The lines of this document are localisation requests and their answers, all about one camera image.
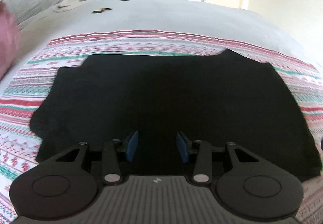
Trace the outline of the black pants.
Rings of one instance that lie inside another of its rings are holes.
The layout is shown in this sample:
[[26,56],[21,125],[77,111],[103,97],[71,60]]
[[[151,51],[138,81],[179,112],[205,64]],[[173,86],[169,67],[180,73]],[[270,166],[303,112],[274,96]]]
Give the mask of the black pants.
[[304,116],[269,63],[231,50],[213,56],[91,55],[58,70],[30,120],[41,163],[79,142],[138,133],[141,174],[177,174],[179,132],[214,146],[235,142],[305,181],[320,155]]

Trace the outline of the patterned red green blanket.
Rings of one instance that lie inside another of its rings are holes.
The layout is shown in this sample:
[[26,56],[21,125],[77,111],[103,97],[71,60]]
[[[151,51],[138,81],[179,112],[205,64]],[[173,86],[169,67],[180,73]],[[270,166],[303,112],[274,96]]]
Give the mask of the patterned red green blanket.
[[90,54],[215,55],[233,50],[269,62],[299,104],[316,146],[322,141],[322,76],[313,65],[294,56],[250,43],[158,30],[70,35],[51,40],[13,76],[1,95],[1,223],[16,212],[9,199],[11,183],[36,166],[41,139],[29,120],[44,101],[60,67],[77,67]]

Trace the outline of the white bed sheet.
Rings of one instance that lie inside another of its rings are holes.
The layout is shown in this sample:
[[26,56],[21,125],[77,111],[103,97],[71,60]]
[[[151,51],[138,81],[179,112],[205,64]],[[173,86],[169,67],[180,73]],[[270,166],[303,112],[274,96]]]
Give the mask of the white bed sheet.
[[[111,8],[100,14],[92,11]],[[87,1],[71,11],[51,8],[22,24],[21,48],[1,79],[1,90],[20,67],[52,39],[92,32],[160,30],[233,39],[296,56],[299,44],[259,14],[244,9],[184,0]]]

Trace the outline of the black sunglasses on bed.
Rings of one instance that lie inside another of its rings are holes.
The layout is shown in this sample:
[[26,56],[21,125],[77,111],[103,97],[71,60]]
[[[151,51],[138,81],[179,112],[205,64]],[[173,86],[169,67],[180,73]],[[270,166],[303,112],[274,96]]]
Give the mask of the black sunglasses on bed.
[[111,10],[112,10],[111,8],[101,8],[101,9],[92,11],[92,13],[93,14],[100,14],[100,13],[103,13],[105,11],[111,11]]

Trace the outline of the beige cloth on bed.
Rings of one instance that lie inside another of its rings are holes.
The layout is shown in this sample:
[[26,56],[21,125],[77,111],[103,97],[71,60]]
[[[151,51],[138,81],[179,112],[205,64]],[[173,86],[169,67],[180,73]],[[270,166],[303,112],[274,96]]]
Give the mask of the beige cloth on bed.
[[62,2],[52,6],[52,10],[56,13],[71,11],[73,9],[76,9],[78,7],[81,7],[85,5],[87,1],[72,1],[69,2],[67,0],[63,0]]

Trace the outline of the pink pillow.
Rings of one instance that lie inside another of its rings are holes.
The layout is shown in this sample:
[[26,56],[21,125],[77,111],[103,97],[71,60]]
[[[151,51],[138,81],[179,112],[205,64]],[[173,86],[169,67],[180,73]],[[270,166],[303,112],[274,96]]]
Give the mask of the pink pillow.
[[20,31],[16,18],[1,1],[1,78],[18,56]]

